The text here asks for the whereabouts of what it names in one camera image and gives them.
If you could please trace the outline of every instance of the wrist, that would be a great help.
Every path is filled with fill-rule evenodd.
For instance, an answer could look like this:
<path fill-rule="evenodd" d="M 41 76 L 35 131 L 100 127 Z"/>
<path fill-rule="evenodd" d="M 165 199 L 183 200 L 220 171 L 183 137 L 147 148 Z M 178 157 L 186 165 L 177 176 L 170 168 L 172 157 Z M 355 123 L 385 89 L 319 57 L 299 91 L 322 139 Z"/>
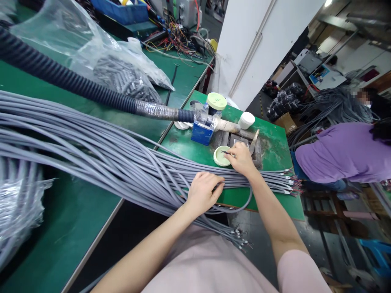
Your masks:
<path fill-rule="evenodd" d="M 177 212 L 189 223 L 193 222 L 199 217 L 199 214 L 197 214 L 194 209 L 191 208 L 188 201 L 180 206 Z"/>
<path fill-rule="evenodd" d="M 252 168 L 251 170 L 249 170 L 248 172 L 246 172 L 246 174 L 244 174 L 244 176 L 247 178 L 248 181 L 251 181 L 253 179 L 259 179 L 259 177 L 261 176 L 261 174 L 259 173 L 259 171 L 254 167 Z"/>

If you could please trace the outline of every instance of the machine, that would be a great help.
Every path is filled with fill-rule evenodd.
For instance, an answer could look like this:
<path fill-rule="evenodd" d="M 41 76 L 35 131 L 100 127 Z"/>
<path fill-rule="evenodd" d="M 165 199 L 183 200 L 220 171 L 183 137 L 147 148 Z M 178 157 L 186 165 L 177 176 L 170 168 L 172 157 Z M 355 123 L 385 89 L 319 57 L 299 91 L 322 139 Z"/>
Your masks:
<path fill-rule="evenodd" d="M 294 63 L 304 73 L 310 75 L 319 65 L 322 64 L 320 57 L 313 51 L 308 49 L 302 50 L 302 52 L 296 57 Z"/>
<path fill-rule="evenodd" d="M 323 64 L 310 75 L 310 80 L 318 89 L 324 90 L 339 86 L 346 78 L 340 72 Z"/>
<path fill-rule="evenodd" d="M 155 7 L 158 14 L 169 22 L 171 15 L 178 23 L 190 28 L 202 22 L 202 12 L 200 10 L 201 0 L 149 0 Z"/>

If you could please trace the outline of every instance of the left hand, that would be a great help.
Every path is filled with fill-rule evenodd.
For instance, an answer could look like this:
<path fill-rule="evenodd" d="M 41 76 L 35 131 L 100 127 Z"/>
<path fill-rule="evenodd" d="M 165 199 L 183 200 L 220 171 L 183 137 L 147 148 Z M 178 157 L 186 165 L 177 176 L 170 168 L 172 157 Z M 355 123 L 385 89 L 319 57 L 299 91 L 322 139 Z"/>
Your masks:
<path fill-rule="evenodd" d="M 191 216 L 197 218 L 217 202 L 224 188 L 224 183 L 221 183 L 223 181 L 223 177 L 209 172 L 198 172 L 195 175 L 184 204 Z"/>

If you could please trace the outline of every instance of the blue plastic stool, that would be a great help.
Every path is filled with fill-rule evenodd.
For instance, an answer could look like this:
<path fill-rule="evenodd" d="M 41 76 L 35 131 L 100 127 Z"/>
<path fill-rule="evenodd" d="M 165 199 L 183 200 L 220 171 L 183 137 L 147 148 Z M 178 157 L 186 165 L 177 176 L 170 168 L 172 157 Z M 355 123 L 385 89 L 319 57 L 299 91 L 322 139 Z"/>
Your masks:
<path fill-rule="evenodd" d="M 391 266 L 384 258 L 383 253 L 391 256 L 391 245 L 388 243 L 381 242 L 379 240 L 362 240 L 360 244 L 369 249 L 375 257 L 378 267 L 374 267 L 374 270 L 379 276 L 391 277 Z"/>

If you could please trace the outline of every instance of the blue box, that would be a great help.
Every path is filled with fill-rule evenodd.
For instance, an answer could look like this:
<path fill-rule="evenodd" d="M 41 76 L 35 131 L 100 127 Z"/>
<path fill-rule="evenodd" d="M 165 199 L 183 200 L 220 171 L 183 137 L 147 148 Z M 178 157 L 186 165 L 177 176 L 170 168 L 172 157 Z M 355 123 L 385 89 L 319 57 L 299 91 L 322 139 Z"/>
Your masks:
<path fill-rule="evenodd" d="M 194 140 L 195 142 L 204 144 L 204 145 L 209 145 L 211 142 L 211 138 L 213 135 L 213 130 L 210 128 L 205 128 L 198 123 L 193 124 L 193 132 L 191 134 L 191 140 Z"/>
<path fill-rule="evenodd" d="M 128 25 L 148 21 L 147 5 L 138 2 L 137 5 L 117 5 L 110 0 L 91 0 L 96 10 L 111 17 L 120 24 Z"/>

